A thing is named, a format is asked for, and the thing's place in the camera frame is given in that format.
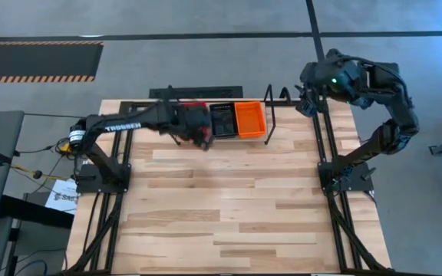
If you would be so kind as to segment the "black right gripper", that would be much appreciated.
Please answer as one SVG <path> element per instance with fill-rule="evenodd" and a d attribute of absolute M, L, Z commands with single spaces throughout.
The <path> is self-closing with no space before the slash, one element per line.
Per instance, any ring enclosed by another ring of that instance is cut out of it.
<path fill-rule="evenodd" d="M 319 95 L 330 98 L 339 98 L 332 88 L 332 79 L 336 78 L 339 71 L 338 60 L 308 62 L 300 73 L 302 83 L 301 94 L 295 109 L 303 116 L 314 116 L 318 112 Z"/>

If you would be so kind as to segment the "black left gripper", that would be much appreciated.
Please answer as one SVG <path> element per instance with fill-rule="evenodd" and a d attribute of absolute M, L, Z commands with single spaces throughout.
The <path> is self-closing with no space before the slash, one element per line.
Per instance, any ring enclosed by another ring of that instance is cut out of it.
<path fill-rule="evenodd" d="M 213 145 L 212 121 L 207 105 L 179 105 L 176 111 L 177 123 L 173 135 L 191 141 L 202 151 Z"/>

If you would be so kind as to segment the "black slotted plastic basket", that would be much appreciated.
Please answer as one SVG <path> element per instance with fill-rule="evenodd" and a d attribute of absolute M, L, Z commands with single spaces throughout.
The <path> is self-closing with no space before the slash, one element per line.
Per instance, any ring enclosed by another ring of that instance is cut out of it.
<path fill-rule="evenodd" d="M 227 139 L 238 135 L 234 103 L 210 104 L 209 112 L 215 138 Z"/>

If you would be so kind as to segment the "red slotted plastic basket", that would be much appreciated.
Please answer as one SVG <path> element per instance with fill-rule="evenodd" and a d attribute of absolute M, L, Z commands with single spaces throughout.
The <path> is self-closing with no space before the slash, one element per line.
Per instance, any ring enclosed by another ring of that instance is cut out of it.
<path fill-rule="evenodd" d="M 184 123 L 186 132 L 182 140 L 201 140 L 204 136 L 212 136 L 212 121 L 209 108 L 205 102 L 185 103 Z"/>

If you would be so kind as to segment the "orange slotted plastic basket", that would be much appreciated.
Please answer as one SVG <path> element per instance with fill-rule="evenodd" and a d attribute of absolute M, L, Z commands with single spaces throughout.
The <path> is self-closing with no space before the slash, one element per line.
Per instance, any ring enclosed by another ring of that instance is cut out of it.
<path fill-rule="evenodd" d="M 260 138 L 266 134 L 265 110 L 261 102 L 238 102 L 234 107 L 241 139 Z"/>

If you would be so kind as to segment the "black floor tape strip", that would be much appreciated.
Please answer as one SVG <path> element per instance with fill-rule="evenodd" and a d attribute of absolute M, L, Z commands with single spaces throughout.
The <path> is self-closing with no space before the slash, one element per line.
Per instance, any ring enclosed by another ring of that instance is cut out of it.
<path fill-rule="evenodd" d="M 309 21 L 310 21 L 310 25 L 311 25 L 312 38 L 314 41 L 315 52 L 316 52 L 318 61 L 321 61 L 325 58 L 325 53 L 324 53 L 324 49 L 322 46 L 320 32 L 318 29 L 318 20 L 317 20 L 316 13 L 315 13 L 315 7 L 314 7 L 312 0 L 305 0 L 305 2 L 306 2 L 307 9 L 308 9 L 308 17 L 309 17 Z"/>
<path fill-rule="evenodd" d="M 274 32 L 216 32 L 176 34 L 100 34 L 76 36 L 14 36 L 0 37 L 3 41 L 157 41 L 203 39 L 263 39 L 263 38 L 386 38 L 386 37 L 442 37 L 442 31 L 274 31 Z"/>

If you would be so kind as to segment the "white printed paper sheet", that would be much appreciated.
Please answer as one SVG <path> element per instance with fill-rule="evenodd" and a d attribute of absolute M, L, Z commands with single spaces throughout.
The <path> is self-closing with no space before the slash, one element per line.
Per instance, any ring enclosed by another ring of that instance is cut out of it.
<path fill-rule="evenodd" d="M 74 215 L 78 207 L 77 185 L 73 180 L 57 180 L 45 203 L 46 208 Z"/>

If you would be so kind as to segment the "black floor mat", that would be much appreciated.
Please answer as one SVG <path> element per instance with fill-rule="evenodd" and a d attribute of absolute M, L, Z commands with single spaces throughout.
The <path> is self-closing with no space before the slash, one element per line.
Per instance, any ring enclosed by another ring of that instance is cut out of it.
<path fill-rule="evenodd" d="M 101 41 L 0 41 L 0 83 L 73 83 L 95 79 Z"/>

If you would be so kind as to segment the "black table-top rail frame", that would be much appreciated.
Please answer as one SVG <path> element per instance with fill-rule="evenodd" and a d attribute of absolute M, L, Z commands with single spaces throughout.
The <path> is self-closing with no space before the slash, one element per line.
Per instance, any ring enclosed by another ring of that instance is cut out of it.
<path fill-rule="evenodd" d="M 104 100 L 100 115 L 152 100 Z M 351 111 L 331 103 L 309 119 L 274 103 L 268 144 L 216 141 L 202 151 L 153 131 L 107 133 L 104 154 L 126 166 L 107 184 L 87 158 L 68 242 L 69 275 L 331 274 L 391 262 L 370 179 L 326 195 L 317 167 L 358 147 Z"/>

